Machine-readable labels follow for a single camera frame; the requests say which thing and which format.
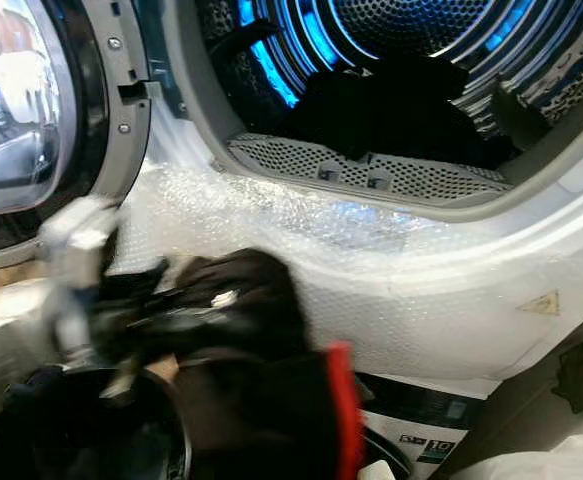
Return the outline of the clear bubble wrap sheet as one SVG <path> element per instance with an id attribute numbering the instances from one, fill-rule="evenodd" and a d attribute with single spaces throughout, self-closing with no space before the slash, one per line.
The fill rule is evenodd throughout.
<path id="1" fill-rule="evenodd" d="M 480 378 L 543 334 L 514 311 L 486 238 L 464 224 L 172 169 L 141 174 L 122 211 L 118 273 L 160 257 L 273 253 L 294 273 L 314 339 L 346 340 L 363 370 Z"/>

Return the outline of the black round laundry basket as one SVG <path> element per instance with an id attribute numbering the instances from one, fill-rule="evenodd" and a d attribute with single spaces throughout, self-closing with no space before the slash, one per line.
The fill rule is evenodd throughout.
<path id="1" fill-rule="evenodd" d="M 171 387 L 140 372 L 39 367 L 0 394 L 0 480 L 191 480 L 192 447 Z"/>

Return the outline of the white front-loading dryer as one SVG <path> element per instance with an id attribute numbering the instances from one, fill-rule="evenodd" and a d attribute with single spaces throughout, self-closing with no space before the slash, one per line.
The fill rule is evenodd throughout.
<path id="1" fill-rule="evenodd" d="M 543 323 L 543 334 L 515 365 L 480 378 L 447 381 L 500 381 L 528 369 L 583 323 L 583 101 L 537 146 L 495 170 L 512 187 L 492 200 L 461 207 L 434 207 L 346 195 L 254 172 L 233 159 L 228 141 L 246 134 L 210 63 L 201 36 L 196 0 L 148 0 L 141 8 L 155 42 L 154 63 L 166 84 L 154 93 L 149 155 L 151 169 L 218 174 L 265 180 L 309 195 L 324 195 L 431 221 L 464 224 L 486 238 L 489 268 L 514 294 L 512 308 Z M 561 315 L 518 311 L 520 305 L 559 291 Z M 401 378 L 424 378 L 373 372 Z"/>

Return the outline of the washing machine with label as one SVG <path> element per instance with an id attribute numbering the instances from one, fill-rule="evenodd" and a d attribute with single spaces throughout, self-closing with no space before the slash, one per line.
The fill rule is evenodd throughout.
<path id="1" fill-rule="evenodd" d="M 402 462 L 402 480 L 428 480 L 463 442 L 486 397 L 461 396 L 432 384 L 358 372 L 361 411 L 370 439 Z"/>

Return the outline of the black garment with red trim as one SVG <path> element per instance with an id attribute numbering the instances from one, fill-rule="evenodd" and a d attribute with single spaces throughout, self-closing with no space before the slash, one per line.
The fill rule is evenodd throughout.
<path id="1" fill-rule="evenodd" d="M 172 358 L 190 480 L 356 480 L 360 399 L 345 344 L 320 349 L 290 269 L 263 250 L 194 257 L 132 329 Z"/>

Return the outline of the black clothes pile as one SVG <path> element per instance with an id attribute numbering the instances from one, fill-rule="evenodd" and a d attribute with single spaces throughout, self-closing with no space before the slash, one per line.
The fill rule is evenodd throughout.
<path id="1" fill-rule="evenodd" d="M 350 160 L 387 154 L 495 168 L 509 154 L 484 140 L 474 120 L 452 104 L 468 78 L 451 61 L 419 55 L 323 70 L 308 79 L 273 132 Z"/>

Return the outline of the yellow triangle warning sticker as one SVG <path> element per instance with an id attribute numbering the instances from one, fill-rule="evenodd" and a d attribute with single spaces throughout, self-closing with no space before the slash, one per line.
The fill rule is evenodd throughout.
<path id="1" fill-rule="evenodd" d="M 529 300 L 518 307 L 518 311 L 529 312 L 529 314 L 560 316 L 561 301 L 559 291 L 550 291 L 541 296 Z"/>

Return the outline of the round glass dryer door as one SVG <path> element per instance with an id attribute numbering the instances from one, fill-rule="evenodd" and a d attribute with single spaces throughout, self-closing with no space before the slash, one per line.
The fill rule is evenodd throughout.
<path id="1" fill-rule="evenodd" d="M 0 0 L 0 269 L 76 198 L 131 191 L 149 79 L 134 0 Z"/>

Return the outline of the white plastic sheet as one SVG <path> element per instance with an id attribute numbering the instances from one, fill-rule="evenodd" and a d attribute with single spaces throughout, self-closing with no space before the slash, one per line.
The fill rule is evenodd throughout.
<path id="1" fill-rule="evenodd" d="M 551 451 L 497 454 L 448 480 L 583 480 L 583 434 L 567 436 Z"/>

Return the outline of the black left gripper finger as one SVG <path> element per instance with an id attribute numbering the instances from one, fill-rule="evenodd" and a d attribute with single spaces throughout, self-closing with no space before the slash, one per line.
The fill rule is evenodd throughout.
<path id="1" fill-rule="evenodd" d="M 162 257 L 149 269 L 123 274 L 123 297 L 126 300 L 150 300 L 158 292 L 159 285 L 166 279 L 169 268 L 171 268 L 171 261 L 167 257 Z"/>

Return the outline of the grey mesh lint filter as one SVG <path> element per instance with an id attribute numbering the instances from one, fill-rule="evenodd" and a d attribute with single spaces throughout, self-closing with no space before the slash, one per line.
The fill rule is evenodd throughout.
<path id="1" fill-rule="evenodd" d="M 233 159 L 267 177 L 406 204 L 457 209 L 512 188 L 495 170 L 387 154 L 354 161 L 318 143 L 271 134 L 236 134 L 227 148 Z"/>

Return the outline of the perforated steel dryer drum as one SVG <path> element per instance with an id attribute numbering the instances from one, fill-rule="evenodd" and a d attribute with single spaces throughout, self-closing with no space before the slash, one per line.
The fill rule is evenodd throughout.
<path id="1" fill-rule="evenodd" d="M 196 0 L 201 36 L 246 132 L 274 125 L 323 70 L 397 55 L 469 74 L 452 104 L 507 161 L 583 101 L 583 0 Z"/>

